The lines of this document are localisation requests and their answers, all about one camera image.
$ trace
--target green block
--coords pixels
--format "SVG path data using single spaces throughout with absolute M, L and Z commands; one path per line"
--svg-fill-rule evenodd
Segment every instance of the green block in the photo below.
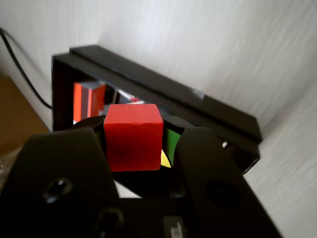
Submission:
M 171 161 L 172 165 L 174 164 L 174 153 L 175 153 L 175 148 L 177 145 L 177 142 L 180 138 L 180 134 L 177 134 L 176 132 L 167 129 L 167 156 L 169 160 Z

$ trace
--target yellow block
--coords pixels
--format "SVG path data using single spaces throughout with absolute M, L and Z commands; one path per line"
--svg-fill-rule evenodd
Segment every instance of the yellow block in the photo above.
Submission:
M 162 150 L 162 153 L 160 155 L 160 165 L 170 168 L 169 161 L 168 161 L 167 156 L 165 155 L 163 150 Z

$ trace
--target red cube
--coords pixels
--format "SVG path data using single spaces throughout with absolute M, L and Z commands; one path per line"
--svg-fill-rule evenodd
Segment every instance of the red cube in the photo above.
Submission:
M 113 104 L 104 129 L 111 171 L 159 170 L 163 120 L 155 104 Z

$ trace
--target white wall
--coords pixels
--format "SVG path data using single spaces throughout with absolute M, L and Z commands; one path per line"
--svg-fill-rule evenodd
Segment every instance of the white wall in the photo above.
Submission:
M 317 84 L 277 121 L 245 178 L 285 237 L 315 238 Z
M 315 188 L 298 185 L 294 191 L 297 177 L 291 171 L 316 161 L 316 149 L 304 143 L 315 137 L 316 114 L 308 103 L 296 104 L 315 86 L 316 22 L 313 0 L 0 0 L 0 26 L 37 65 L 35 70 L 13 47 L 49 103 L 52 54 L 98 43 L 255 115 L 265 135 L 263 158 L 247 179 L 288 237 L 317 234 L 313 220 L 302 222 L 302 210 L 311 218 L 317 214 L 315 208 L 308 211 L 313 202 L 305 205 L 295 195 L 285 202 L 283 194 L 277 195 L 288 189 L 310 199 Z M 27 87 L 1 42 L 0 70 L 51 127 L 51 112 Z M 304 124 L 310 126 L 299 127 L 300 118 L 291 119 L 299 111 L 306 112 Z M 290 118 L 280 122 L 285 115 Z M 283 182 L 272 179 L 272 173 Z M 290 213 L 293 207 L 296 212 Z

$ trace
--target black cable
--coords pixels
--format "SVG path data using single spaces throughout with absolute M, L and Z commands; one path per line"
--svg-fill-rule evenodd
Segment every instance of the black cable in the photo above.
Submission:
M 13 62 L 15 63 L 15 66 L 18 68 L 18 70 L 19 70 L 20 73 L 22 74 L 23 78 L 25 79 L 25 81 L 27 82 L 27 84 L 29 85 L 29 87 L 32 89 L 32 91 L 33 91 L 33 93 L 35 94 L 35 96 L 40 100 L 40 102 L 41 102 L 45 107 L 47 107 L 47 108 L 49 108 L 49 109 L 52 109 L 52 106 L 49 105 L 49 104 L 47 104 L 47 102 L 45 102 L 45 101 L 43 100 L 43 98 L 39 95 L 39 93 L 38 93 L 38 92 L 36 91 L 36 89 L 34 88 L 33 84 L 30 82 L 28 76 L 26 76 L 26 74 L 25 74 L 24 70 L 22 69 L 22 67 L 21 67 L 21 65 L 20 65 L 20 63 L 19 63 L 19 61 L 18 61 L 17 58 L 15 57 L 15 55 L 14 55 L 14 53 L 13 53 L 13 51 L 12 51 L 12 48 L 11 48 L 11 46 L 10 46 L 10 44 L 9 44 L 9 42 L 8 42 L 8 40 L 7 40 L 7 38 L 6 38 L 6 36 L 5 36 L 5 34 L 7 34 L 7 32 L 4 31 L 2 28 L 0 28 L 0 35 L 1 35 L 1 37 L 2 37 L 2 39 L 3 39 L 3 42 L 4 42 L 5 46 L 6 46 L 6 49 L 8 50 L 8 52 L 9 52 L 9 54 L 10 54 L 10 56 L 11 56 Z

